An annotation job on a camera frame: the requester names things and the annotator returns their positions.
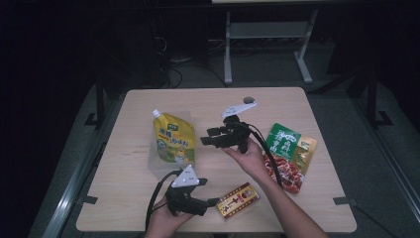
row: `human arm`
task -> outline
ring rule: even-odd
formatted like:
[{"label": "human arm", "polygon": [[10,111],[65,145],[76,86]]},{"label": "human arm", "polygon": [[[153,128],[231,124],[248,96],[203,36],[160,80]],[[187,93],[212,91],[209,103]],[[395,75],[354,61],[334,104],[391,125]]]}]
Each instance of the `human arm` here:
[{"label": "human arm", "polygon": [[151,222],[145,238],[169,238],[175,234],[175,231],[194,215],[189,213],[180,213],[174,216],[166,205],[166,197],[163,197],[154,206]]},{"label": "human arm", "polygon": [[248,150],[241,154],[222,149],[262,188],[287,237],[327,237],[321,227],[298,206],[267,173],[260,146],[248,139]]}]

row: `snack package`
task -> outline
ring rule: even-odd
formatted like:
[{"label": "snack package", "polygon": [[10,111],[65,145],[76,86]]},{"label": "snack package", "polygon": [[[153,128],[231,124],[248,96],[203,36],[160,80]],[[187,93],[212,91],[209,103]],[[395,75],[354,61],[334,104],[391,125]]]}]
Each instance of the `snack package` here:
[{"label": "snack package", "polygon": [[249,182],[246,182],[220,198],[216,207],[227,221],[259,199],[260,197],[254,188]]},{"label": "snack package", "polygon": [[[315,152],[316,140],[275,123],[266,138],[266,144],[276,162],[284,190],[297,194]],[[276,180],[267,155],[264,155],[264,162],[268,173]]]},{"label": "snack package", "polygon": [[195,130],[191,123],[168,113],[155,110],[154,126],[157,153],[168,163],[194,165]]}]

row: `yellow snack bag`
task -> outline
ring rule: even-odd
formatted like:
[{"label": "yellow snack bag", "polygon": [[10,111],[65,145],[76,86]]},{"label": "yellow snack bag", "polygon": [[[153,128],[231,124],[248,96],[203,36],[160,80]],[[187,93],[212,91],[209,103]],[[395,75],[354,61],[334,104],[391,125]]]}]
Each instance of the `yellow snack bag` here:
[{"label": "yellow snack bag", "polygon": [[194,126],[169,113],[155,110],[153,114],[159,157],[169,163],[194,165]]}]

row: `chocolate bar package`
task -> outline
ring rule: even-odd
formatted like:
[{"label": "chocolate bar package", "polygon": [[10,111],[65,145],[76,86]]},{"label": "chocolate bar package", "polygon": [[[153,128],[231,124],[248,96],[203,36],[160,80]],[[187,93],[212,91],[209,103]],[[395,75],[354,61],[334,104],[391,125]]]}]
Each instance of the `chocolate bar package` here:
[{"label": "chocolate bar package", "polygon": [[220,198],[220,201],[217,203],[217,209],[227,221],[259,199],[260,197],[254,188],[249,182],[246,182]]}]

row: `human hand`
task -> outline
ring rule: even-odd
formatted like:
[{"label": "human hand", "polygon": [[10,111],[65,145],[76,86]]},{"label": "human hand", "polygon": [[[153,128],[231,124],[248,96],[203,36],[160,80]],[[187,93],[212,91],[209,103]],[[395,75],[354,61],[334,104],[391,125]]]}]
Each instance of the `human hand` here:
[{"label": "human hand", "polygon": [[189,213],[180,213],[174,216],[166,205],[166,197],[154,205],[151,222],[145,238],[169,238],[175,234],[175,231],[194,215]]},{"label": "human hand", "polygon": [[222,148],[222,151],[232,157],[241,166],[242,170],[254,180],[269,177],[265,164],[263,163],[263,153],[260,145],[251,138],[248,138],[247,143],[248,150],[244,154],[232,148]]}]

